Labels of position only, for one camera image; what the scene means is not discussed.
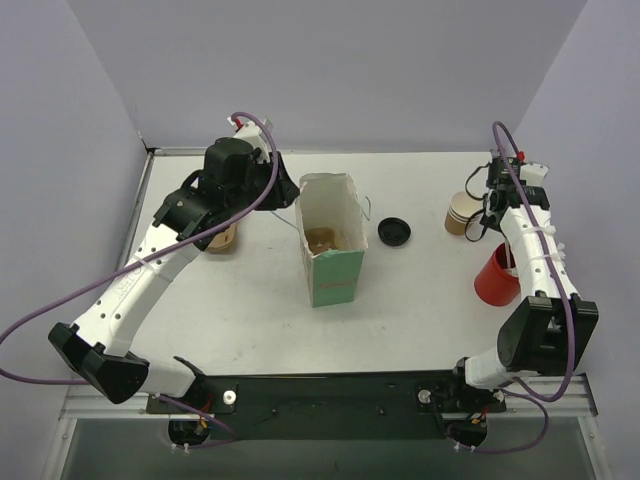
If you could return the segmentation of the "green paper takeout bag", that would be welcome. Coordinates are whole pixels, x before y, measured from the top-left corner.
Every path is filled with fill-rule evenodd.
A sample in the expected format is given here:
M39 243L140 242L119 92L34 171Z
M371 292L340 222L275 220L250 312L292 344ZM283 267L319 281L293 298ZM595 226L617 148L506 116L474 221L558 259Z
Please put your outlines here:
M360 199L347 173L310 173L301 177L295 202L296 228L311 306L314 308L350 303L354 300L365 253L368 249L366 223L371 201ZM305 231L329 227L348 242L347 251L312 255Z

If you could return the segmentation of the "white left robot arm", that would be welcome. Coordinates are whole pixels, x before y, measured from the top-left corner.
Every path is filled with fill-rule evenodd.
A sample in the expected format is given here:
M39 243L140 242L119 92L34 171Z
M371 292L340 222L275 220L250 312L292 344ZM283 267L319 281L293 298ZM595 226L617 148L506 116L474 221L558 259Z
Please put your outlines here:
M71 370L114 404L144 392L167 395L187 412L202 405L201 372L184 359L137 356L133 340L167 288L217 234L253 211L285 209L299 195L270 128L248 113L230 121L234 135L209 146L202 168L165 197L138 250L101 297L49 333Z

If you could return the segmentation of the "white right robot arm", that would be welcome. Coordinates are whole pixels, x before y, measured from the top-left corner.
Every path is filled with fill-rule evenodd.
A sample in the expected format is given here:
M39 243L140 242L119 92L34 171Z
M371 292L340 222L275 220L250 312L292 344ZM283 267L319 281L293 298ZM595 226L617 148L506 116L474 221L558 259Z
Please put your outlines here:
M523 153L487 163L480 223L504 242L474 281L484 302L492 294L520 300L495 347L464 361L467 385L493 390L534 376L560 376L564 393L599 320L596 304L569 279L541 185L547 169Z

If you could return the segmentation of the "single brown pulp cup carrier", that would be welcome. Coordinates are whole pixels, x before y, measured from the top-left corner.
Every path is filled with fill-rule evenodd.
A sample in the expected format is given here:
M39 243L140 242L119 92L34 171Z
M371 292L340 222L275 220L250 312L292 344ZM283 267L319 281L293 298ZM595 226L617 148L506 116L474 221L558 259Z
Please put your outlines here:
M305 238L312 255L320 255L329 251L347 251L348 242L337 230L329 227L320 227L305 231Z

